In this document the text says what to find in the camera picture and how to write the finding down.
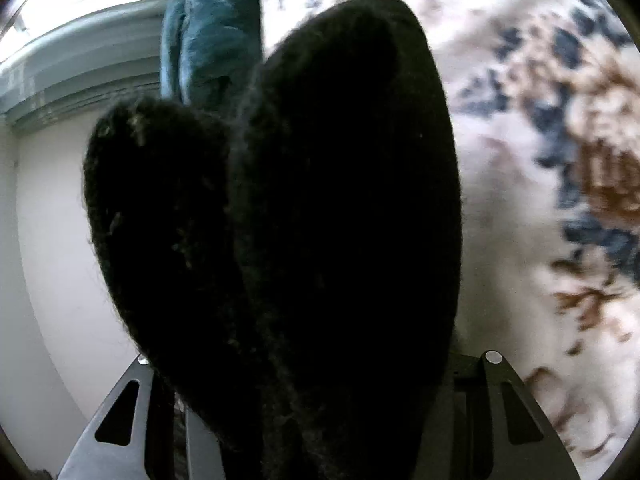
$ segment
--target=window sill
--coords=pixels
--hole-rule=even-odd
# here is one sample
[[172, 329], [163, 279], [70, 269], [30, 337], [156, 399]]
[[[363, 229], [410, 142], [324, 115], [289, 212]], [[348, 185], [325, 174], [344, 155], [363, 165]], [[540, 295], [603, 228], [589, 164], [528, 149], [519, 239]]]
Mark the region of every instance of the window sill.
[[16, 134], [82, 108], [158, 91], [168, 0], [143, 0], [83, 16], [0, 64], [0, 114]]

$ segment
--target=pant leg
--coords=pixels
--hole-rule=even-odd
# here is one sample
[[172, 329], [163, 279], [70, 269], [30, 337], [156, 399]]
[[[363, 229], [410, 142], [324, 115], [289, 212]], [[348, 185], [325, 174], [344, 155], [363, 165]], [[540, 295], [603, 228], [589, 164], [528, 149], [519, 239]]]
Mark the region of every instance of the pant leg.
[[228, 111], [262, 60], [260, 0], [186, 0], [179, 81], [186, 105]]
[[160, 39], [160, 95], [165, 99], [180, 100], [178, 64], [182, 43], [185, 0], [171, 0], [162, 19]]

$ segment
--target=floral blanket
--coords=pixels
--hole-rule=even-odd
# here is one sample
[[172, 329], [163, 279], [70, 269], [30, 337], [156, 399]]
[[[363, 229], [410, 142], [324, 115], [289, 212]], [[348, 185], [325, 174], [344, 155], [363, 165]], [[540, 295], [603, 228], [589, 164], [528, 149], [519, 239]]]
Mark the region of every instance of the floral blanket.
[[[341, 0], [262, 0], [267, 51]], [[584, 480], [638, 421], [640, 54], [606, 0], [404, 0], [463, 181], [463, 351], [497, 349]]]

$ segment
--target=white wall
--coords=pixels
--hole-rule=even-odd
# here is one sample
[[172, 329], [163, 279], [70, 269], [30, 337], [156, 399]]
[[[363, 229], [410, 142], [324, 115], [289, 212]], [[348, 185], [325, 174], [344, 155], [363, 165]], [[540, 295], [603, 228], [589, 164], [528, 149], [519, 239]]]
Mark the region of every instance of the white wall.
[[90, 243], [81, 164], [100, 110], [18, 139], [22, 266], [44, 343], [86, 417], [136, 356], [113, 310]]
[[87, 419], [65, 388], [33, 315], [20, 262], [15, 138], [0, 118], [0, 425], [30, 468], [56, 474]]

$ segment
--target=screw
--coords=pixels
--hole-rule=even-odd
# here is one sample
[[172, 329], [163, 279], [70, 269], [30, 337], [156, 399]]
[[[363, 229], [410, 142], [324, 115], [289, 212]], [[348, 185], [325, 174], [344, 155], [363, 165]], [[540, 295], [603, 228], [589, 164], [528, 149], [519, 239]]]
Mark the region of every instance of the screw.
[[499, 365], [502, 362], [502, 355], [500, 352], [496, 352], [495, 350], [489, 350], [484, 357], [487, 361], [489, 361], [492, 365]]

